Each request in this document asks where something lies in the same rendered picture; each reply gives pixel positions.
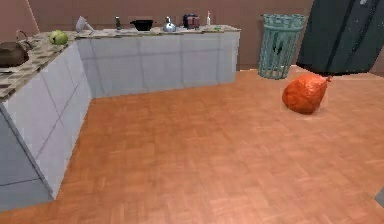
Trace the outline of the orange garbage bag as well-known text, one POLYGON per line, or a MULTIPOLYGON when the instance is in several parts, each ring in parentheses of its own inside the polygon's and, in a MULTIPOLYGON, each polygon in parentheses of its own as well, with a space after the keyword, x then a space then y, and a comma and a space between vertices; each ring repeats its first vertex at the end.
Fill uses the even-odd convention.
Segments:
POLYGON ((307 73, 293 79, 284 89, 282 101, 285 106, 297 113, 310 115, 319 107, 332 76, 323 77, 307 73))

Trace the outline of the black bowl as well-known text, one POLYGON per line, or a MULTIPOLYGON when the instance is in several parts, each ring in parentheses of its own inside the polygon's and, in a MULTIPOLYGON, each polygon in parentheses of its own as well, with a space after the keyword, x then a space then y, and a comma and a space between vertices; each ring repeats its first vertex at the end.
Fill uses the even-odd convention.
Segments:
POLYGON ((138 31, 150 31, 154 24, 154 21, 153 20, 133 20, 131 21, 131 24, 138 31))

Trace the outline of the silver kettle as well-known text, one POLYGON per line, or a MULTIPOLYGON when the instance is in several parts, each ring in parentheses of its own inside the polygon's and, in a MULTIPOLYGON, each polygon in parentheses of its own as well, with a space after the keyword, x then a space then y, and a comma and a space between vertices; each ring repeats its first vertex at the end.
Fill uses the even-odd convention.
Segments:
POLYGON ((164 32, 175 32, 176 26, 171 22, 171 18, 169 16, 166 17, 166 24, 163 27, 164 32))

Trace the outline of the grey kitchen counter cupboard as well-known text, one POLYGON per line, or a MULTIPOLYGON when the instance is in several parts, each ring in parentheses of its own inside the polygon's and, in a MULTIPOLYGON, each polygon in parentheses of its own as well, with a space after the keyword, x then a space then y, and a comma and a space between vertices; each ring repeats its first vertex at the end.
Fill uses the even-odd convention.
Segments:
POLYGON ((227 25, 32 37, 29 60, 0 69, 0 212, 57 196, 92 99, 230 83, 239 39, 227 25))

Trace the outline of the green lettuce head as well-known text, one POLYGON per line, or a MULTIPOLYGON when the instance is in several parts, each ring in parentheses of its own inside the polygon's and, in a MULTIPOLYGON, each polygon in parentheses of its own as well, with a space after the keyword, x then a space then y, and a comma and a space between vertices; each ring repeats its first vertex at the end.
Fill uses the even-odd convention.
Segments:
POLYGON ((50 33, 49 40, 54 45, 65 45, 68 42, 68 36, 61 30, 55 30, 50 33))

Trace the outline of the black fridge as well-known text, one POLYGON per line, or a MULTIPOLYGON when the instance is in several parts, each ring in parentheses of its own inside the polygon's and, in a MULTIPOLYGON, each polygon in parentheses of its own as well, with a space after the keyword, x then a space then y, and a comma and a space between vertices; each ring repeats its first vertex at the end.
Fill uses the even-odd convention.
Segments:
POLYGON ((296 64, 313 73, 366 73, 384 47, 384 0, 314 0, 296 64))

